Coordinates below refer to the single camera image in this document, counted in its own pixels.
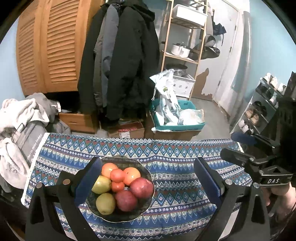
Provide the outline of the right hand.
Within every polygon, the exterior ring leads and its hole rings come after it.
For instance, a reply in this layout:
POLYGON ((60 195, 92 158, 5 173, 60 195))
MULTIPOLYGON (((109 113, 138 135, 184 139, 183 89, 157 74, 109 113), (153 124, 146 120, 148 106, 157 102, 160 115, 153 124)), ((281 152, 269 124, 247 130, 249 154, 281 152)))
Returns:
POLYGON ((275 216, 278 221, 283 221, 295 210, 295 188, 289 183, 284 186, 261 188, 266 206, 271 203, 270 196, 274 194, 280 200, 275 216))

